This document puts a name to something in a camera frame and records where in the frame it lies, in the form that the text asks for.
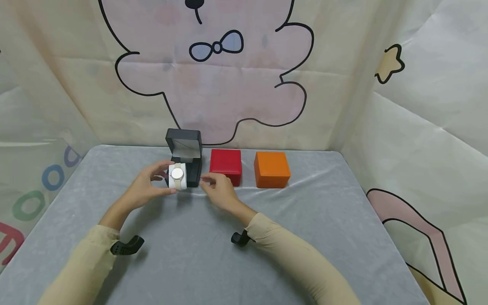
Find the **hand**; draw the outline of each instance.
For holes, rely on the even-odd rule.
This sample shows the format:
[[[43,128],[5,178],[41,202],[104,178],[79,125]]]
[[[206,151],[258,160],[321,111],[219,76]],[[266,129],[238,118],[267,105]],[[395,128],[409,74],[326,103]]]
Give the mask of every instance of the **hand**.
[[[255,210],[239,200],[232,182],[223,174],[207,173],[202,175],[200,186],[215,206],[237,217],[244,226],[248,226],[257,214]]]
[[[173,161],[164,160],[144,168],[118,201],[124,202],[127,208],[135,210],[146,205],[153,198],[176,194],[177,190],[174,188],[155,187],[151,183],[166,178],[165,171],[172,164]]]
[[[176,190],[167,187],[154,187],[151,181],[166,178],[165,170],[174,164],[173,161],[159,161],[144,168],[134,179],[125,193],[107,210],[98,224],[120,230],[130,212],[146,205],[151,199],[170,194]]]
[[[207,173],[202,175],[201,178],[200,186],[215,206],[227,210],[230,205],[239,201],[232,182],[225,175]]]

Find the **black wrist strap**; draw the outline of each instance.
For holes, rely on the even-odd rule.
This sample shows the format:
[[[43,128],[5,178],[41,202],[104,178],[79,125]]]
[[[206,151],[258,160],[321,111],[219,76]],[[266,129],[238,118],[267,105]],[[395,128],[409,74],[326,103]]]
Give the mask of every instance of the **black wrist strap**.
[[[110,252],[113,255],[132,255],[137,253],[144,243],[144,239],[141,236],[134,236],[129,243],[124,244],[121,241],[116,242],[111,248]]]
[[[232,234],[232,238],[230,239],[233,244],[236,244],[239,247],[244,247],[251,240],[252,239],[247,235],[246,230],[244,230],[242,234],[235,232]]]

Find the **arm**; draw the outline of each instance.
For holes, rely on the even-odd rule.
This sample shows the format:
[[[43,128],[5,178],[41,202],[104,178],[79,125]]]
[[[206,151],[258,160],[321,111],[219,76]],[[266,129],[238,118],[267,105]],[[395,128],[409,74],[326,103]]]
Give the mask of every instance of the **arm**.
[[[127,191],[107,210],[99,224],[75,248],[63,270],[43,293],[38,305],[90,305],[95,301],[116,256],[110,248],[119,239],[130,212],[154,197],[175,194],[175,189],[153,187],[162,180],[171,161],[161,161],[143,169]]]
[[[202,176],[212,203],[239,219],[250,238],[301,284],[319,305],[360,304],[349,283],[314,247],[261,213],[242,203],[227,177]]]

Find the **yellow star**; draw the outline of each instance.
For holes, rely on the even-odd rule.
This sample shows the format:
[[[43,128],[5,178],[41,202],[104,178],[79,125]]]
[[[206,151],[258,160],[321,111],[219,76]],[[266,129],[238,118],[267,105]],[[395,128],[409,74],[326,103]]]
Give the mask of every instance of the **yellow star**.
[[[393,73],[398,73],[405,69],[405,63],[400,59],[401,54],[402,46],[399,44],[394,44],[385,50],[380,66],[374,75],[380,83],[385,84],[390,80]]]

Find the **orange box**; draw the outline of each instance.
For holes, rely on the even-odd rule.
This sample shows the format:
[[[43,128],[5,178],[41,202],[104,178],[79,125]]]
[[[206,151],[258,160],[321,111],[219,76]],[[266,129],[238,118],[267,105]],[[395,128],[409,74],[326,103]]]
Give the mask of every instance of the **orange box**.
[[[291,177],[284,152],[258,151],[254,159],[258,188],[284,188]]]

